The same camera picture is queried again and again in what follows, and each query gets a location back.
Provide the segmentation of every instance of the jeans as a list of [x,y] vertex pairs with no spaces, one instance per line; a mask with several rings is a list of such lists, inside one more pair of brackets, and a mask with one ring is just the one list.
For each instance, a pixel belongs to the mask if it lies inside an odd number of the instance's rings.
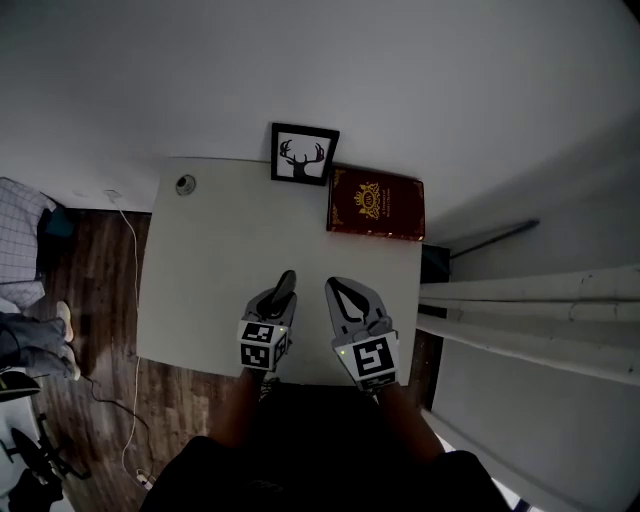
[[65,344],[61,318],[40,322],[17,313],[0,313],[0,328],[0,367],[33,368],[65,377],[73,373],[71,364],[58,355]]

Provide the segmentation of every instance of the sneaker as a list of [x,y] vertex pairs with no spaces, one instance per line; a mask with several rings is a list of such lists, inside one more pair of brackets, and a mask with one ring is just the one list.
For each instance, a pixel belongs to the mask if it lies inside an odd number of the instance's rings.
[[76,364],[76,355],[73,353],[73,349],[69,345],[60,347],[60,358],[71,365],[71,378],[73,380],[80,380],[80,367]]
[[64,341],[73,341],[73,328],[71,327],[71,310],[66,302],[59,301],[56,304],[56,316],[64,322]]

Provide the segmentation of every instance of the black shirt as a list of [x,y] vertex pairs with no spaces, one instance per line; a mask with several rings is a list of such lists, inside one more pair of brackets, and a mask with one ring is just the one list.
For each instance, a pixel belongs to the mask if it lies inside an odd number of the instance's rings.
[[463,451],[412,464],[377,404],[349,388],[280,386],[260,402],[242,450],[196,437],[173,459],[141,512],[277,504],[420,510],[509,510],[478,459]]

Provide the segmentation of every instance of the framed picture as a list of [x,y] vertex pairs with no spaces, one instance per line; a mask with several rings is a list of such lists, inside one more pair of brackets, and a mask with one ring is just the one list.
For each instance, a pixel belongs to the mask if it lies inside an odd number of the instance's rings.
[[273,123],[271,179],[324,185],[340,132]]

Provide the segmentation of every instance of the deer antlers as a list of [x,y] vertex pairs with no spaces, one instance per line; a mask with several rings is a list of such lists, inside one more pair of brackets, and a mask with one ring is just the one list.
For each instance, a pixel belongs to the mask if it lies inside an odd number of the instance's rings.
[[307,154],[305,153],[304,162],[298,162],[296,160],[296,156],[295,155],[289,156],[289,150],[291,149],[289,147],[290,143],[291,143],[291,139],[285,140],[284,142],[282,142],[282,144],[280,144],[280,156],[285,158],[290,165],[293,165],[294,167],[296,165],[299,165],[299,166],[302,166],[302,168],[304,168],[304,166],[307,165],[307,164],[312,164],[312,163],[315,163],[315,162],[322,162],[324,160],[324,149],[320,144],[316,144],[316,158],[315,158],[315,160],[308,160],[307,159]]
[[324,149],[320,144],[316,144],[316,159],[307,161],[307,154],[304,155],[304,163],[312,164],[314,162],[322,162],[324,160]]
[[296,156],[293,155],[293,159],[287,154],[289,153],[289,144],[291,143],[291,139],[289,140],[285,140],[282,144],[280,144],[280,156],[284,157],[287,159],[287,162],[289,162],[291,165],[293,165],[294,163],[298,163],[296,161]]

